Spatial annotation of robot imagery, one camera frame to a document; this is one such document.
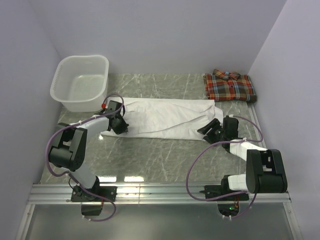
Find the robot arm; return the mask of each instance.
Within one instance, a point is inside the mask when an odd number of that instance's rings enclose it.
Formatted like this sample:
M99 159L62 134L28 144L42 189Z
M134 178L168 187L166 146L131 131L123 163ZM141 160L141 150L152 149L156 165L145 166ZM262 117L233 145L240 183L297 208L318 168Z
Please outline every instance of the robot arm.
M257 193L285 193L288 183L280 151L256 146L250 142L242 142L238 137L239 121L226 116L223 127L218 119L198 130L205 134L204 140L210 144L219 141L234 143L222 144L228 152L246 161L246 173L224 176L221 185L230 191L247 191Z
M113 113L121 107L121 103L110 101L107 109L102 109L96 115L103 115L108 112ZM56 131L62 129L69 124L59 123ZM112 200L115 197L114 189L106 189L100 186L100 181L89 168L84 164L87 141L94 135L102 131L113 130L116 134L128 132L128 124L121 116L120 112L111 114L108 117L97 118L77 127L72 127L62 131L52 141L49 151L49 162L58 168L68 170L73 178L75 178L83 188L88 192L107 197ZM95 202L99 201L92 195L82 191L81 187L75 186L71 197L72 202ZM92 208L81 207L83 215L99 215L100 210L92 211Z

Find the shirt collar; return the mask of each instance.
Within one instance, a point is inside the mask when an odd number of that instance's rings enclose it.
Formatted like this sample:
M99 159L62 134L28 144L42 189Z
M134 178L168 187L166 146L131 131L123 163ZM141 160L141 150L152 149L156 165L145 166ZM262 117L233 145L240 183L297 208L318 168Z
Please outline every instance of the shirt collar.
M213 71L213 75L223 80L229 80L229 79L237 80L240 77L240 74L235 71L234 72L219 71L218 69L215 69Z

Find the metal frame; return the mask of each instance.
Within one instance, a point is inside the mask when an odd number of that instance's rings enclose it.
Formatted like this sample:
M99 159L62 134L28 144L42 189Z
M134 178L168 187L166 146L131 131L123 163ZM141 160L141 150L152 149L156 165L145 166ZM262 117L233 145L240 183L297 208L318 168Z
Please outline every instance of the metal frame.
M248 110L251 119L260 128L254 105L248 103ZM255 134L259 137L259 132L254 128ZM266 148L263 140L260 147ZM199 191L204 189L204 185L219 185L216 183L197 182L190 183L189 188L192 194L199 198L205 198ZM191 198L186 192L185 183L165 182L165 183L101 183L102 186L117 186L116 204L217 204L218 201L197 201ZM71 202L72 189L67 184L34 184L21 220L16 240L24 240L30 221L35 209L35 205L79 205L81 202ZM302 234L294 214L291 198L286 193L265 193L258 194L256 203L283 203L288 223L295 240L302 240ZM86 202L83 204L100 204L99 202Z
M35 206L36 205L34 204L26 205L15 240L26 239L32 215L34 214Z
M197 201L191 198L187 191L185 183L102 183L102 186L116 186L117 193L115 204L216 204L221 201ZM205 198L205 194L199 193L204 190L205 185L213 183L190 183L189 189L193 195L198 198ZM28 204L33 205L79 205L90 204L99 205L100 202L71 202L70 197L72 189L67 184L57 185L37 185L32 187ZM249 194L248 203L253 198ZM265 193L258 194L256 203L290 203L288 193ZM223 201L223 203L233 203L233 201Z

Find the folded plaid shirt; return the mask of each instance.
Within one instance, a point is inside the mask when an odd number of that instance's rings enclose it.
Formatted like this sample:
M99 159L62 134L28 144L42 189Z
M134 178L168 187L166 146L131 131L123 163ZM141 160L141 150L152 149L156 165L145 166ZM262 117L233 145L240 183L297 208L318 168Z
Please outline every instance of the folded plaid shirt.
M203 76L208 99L216 101L240 100L255 102L257 95L248 75L223 72L215 69L213 74Z

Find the white cloth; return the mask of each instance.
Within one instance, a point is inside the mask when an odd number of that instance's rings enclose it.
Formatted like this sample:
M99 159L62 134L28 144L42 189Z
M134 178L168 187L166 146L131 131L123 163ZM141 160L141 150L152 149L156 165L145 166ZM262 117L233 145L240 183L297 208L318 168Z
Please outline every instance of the white cloth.
M124 97L124 120L128 132L116 135L112 130L102 135L126 138L202 140L197 130L214 118L223 121L223 112L214 100L182 100ZM119 97L108 99L121 102Z

